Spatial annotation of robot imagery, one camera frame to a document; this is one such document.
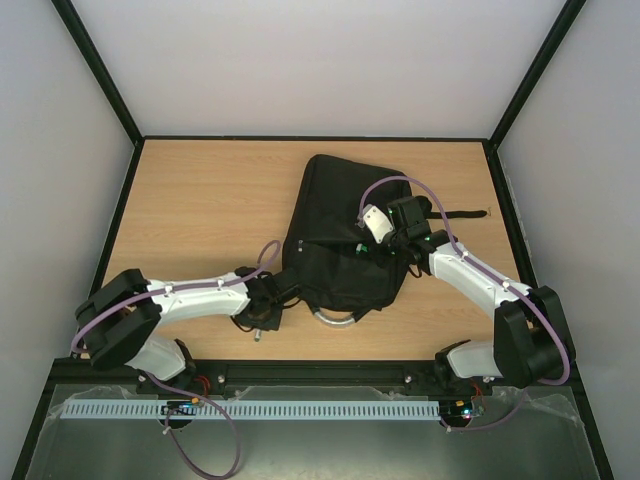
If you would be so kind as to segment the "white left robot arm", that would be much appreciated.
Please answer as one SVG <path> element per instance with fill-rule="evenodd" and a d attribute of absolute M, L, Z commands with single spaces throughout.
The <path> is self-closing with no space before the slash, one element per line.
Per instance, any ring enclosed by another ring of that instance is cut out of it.
<path fill-rule="evenodd" d="M 299 295 L 296 274 L 241 267 L 192 281 L 146 279 L 139 269 L 114 277 L 76 309 L 72 351 L 96 370 L 128 366 L 172 380 L 187 369 L 187 350 L 156 333 L 168 324 L 221 315 L 244 330 L 277 330 L 287 302 Z"/>

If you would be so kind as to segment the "black student backpack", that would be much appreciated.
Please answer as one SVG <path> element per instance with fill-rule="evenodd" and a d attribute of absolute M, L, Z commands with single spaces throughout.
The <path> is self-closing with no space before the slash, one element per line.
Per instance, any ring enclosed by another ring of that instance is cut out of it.
<path fill-rule="evenodd" d="M 407 275 L 374 264 L 375 240 L 358 225 L 367 204 L 413 196 L 401 171 L 318 154 L 307 163 L 282 253 L 282 268 L 295 270 L 300 300 L 334 328 L 357 323 L 372 310 L 391 305 Z M 428 222 L 482 218 L 487 211 L 445 211 L 431 204 Z M 362 243 L 368 252 L 357 255 Z"/>

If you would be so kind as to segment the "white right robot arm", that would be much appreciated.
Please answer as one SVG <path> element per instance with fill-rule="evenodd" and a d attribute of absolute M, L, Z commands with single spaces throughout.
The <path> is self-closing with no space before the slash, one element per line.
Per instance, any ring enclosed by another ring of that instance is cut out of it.
<path fill-rule="evenodd" d="M 419 197 L 368 204 L 364 226 L 375 242 L 408 263 L 454 287 L 493 322 L 490 341 L 461 341 L 439 353 L 436 379 L 455 392 L 471 377 L 502 378 L 518 388 L 569 379 L 573 351 L 566 319 L 555 291 L 534 289 L 500 274 L 479 260 L 449 229 L 433 231 Z"/>

